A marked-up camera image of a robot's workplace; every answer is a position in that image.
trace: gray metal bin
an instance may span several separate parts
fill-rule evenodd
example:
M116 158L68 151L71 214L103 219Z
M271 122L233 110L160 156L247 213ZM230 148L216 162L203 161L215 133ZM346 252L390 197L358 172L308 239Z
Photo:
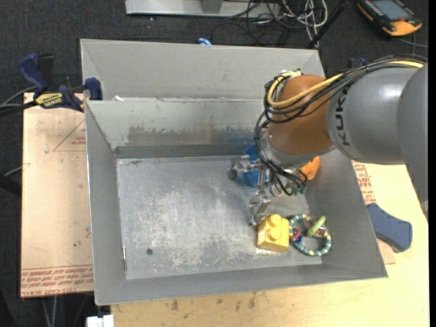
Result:
M340 152L304 196L268 205L325 215L322 258L256 247L253 188L227 175L253 143L264 84L283 69L322 76L316 51L82 40L82 67L104 90L85 110L98 305L386 277Z

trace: orange object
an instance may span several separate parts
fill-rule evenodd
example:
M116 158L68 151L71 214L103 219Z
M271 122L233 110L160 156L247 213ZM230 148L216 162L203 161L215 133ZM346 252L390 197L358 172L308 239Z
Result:
M319 156L316 156L310 161L306 163L300 170L307 176L307 180L310 181L315 178L316 172L319 170L321 166L321 159Z
M324 78L315 75L302 75L291 78L279 91L277 101L287 100L299 93L321 83ZM308 94L290 108L299 106L309 101L316 92ZM317 153L330 148L333 145L327 132L326 125L327 102L314 101L303 112L304 116L287 123L270 123L268 127L268 139L272 146L284 154L300 155ZM274 120L285 117L282 114L274 114Z

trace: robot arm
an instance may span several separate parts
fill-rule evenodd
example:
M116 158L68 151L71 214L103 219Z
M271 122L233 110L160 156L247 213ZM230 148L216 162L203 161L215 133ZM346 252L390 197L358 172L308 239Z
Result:
M255 128L268 183L288 195L304 188L303 166L333 149L354 161L406 164L428 219L427 78L428 63L413 57L388 57L329 79L277 76L266 85Z

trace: blue handle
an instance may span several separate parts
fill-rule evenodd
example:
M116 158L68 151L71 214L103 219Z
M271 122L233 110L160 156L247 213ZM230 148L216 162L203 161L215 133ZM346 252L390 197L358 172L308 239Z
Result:
M393 217L375 202L369 204L367 209L376 237L387 242L396 252L409 249L413 231L408 221Z
M102 100L103 93L100 83L96 78L87 78L84 82L85 87L89 90L92 100Z
M18 70L27 81L31 82L38 88L39 92L43 92L48 88L47 82L44 80L41 71L36 65L35 53L28 54L23 58L18 63Z

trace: yellow device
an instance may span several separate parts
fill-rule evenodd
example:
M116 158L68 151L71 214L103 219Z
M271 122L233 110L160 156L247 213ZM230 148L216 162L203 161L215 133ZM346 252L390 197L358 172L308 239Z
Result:
M422 26L399 0L358 0L357 6L376 29L392 37L412 34Z

